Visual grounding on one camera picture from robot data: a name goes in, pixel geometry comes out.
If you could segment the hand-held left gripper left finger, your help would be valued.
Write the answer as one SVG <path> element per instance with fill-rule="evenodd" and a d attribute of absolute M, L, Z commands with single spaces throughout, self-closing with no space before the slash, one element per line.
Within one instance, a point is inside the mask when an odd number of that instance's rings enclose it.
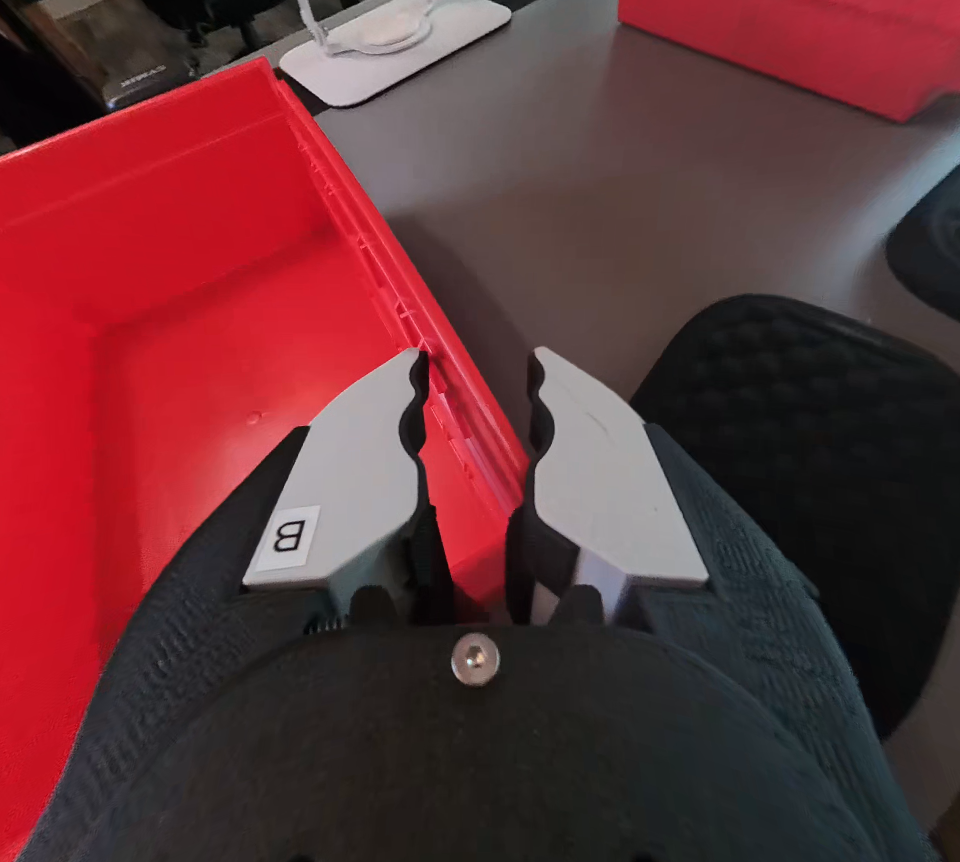
<path fill-rule="evenodd" d="M 407 348 L 315 416 L 243 577 L 259 591 L 319 592 L 335 618 L 384 592 L 414 625 L 454 620 L 454 583 L 421 458 L 429 356 Z"/>

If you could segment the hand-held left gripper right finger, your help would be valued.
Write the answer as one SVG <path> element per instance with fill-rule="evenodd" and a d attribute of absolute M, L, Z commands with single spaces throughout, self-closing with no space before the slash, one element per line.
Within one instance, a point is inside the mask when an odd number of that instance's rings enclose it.
<path fill-rule="evenodd" d="M 587 588 L 608 626 L 648 626 L 650 592 L 701 594 L 710 574 L 642 418 L 539 346 L 527 375 L 530 443 L 506 538 L 510 620 L 543 626 Z"/>

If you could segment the black honeycomb wrist rest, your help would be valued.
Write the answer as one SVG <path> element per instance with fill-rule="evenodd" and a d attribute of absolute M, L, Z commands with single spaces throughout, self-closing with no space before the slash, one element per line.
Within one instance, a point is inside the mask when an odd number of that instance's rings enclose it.
<path fill-rule="evenodd" d="M 903 216 L 884 253 L 904 289 L 959 322 L 959 167 Z"/>
<path fill-rule="evenodd" d="M 958 594 L 958 374 L 852 318 L 742 294 L 693 316 L 630 405 L 817 589 L 886 740 Z"/>

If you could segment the white stand with clear legs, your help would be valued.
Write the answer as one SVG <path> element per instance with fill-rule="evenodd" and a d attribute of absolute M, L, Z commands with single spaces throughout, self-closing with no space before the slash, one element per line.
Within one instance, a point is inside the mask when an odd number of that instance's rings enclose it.
<path fill-rule="evenodd" d="M 310 40 L 279 67 L 322 103 L 347 109 L 375 98 L 505 26 L 511 10 L 490 0 L 390 0 L 328 28 L 295 0 Z"/>

